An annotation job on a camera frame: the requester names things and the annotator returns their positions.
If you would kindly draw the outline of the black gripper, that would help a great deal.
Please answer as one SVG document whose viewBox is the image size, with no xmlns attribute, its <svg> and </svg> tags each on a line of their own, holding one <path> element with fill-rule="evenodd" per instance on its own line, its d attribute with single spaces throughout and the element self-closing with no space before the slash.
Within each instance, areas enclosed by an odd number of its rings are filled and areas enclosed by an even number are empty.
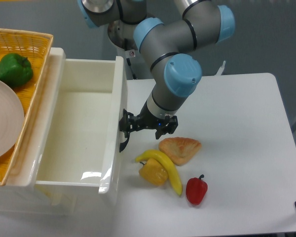
<svg viewBox="0 0 296 237">
<path fill-rule="evenodd" d="M 154 116 L 145 102 L 137 116 L 126 109 L 123 110 L 122 118 L 119 121 L 119 131 L 123 132 L 124 137 L 130 137 L 130 133 L 134 131 L 155 129 L 155 138 L 158 140 L 167 133 L 173 134 L 178 127 L 177 116 L 162 115 L 161 117 Z"/>
</svg>

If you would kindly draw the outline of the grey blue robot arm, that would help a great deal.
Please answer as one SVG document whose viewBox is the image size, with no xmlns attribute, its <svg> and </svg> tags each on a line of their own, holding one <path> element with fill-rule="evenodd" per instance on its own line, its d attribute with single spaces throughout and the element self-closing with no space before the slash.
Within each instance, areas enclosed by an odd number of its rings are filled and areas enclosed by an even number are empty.
<svg viewBox="0 0 296 237">
<path fill-rule="evenodd" d="M 134 131 L 154 129 L 156 138 L 178 126 L 176 111 L 202 77 L 199 63 L 189 53 L 230 38 L 235 18 L 228 6 L 210 0 L 175 1 L 181 19 L 166 25 L 150 17 L 144 0 L 80 0 L 78 6 L 90 27 L 117 23 L 120 47 L 143 57 L 156 84 L 141 112 L 123 112 L 119 130 L 129 138 Z"/>
</svg>

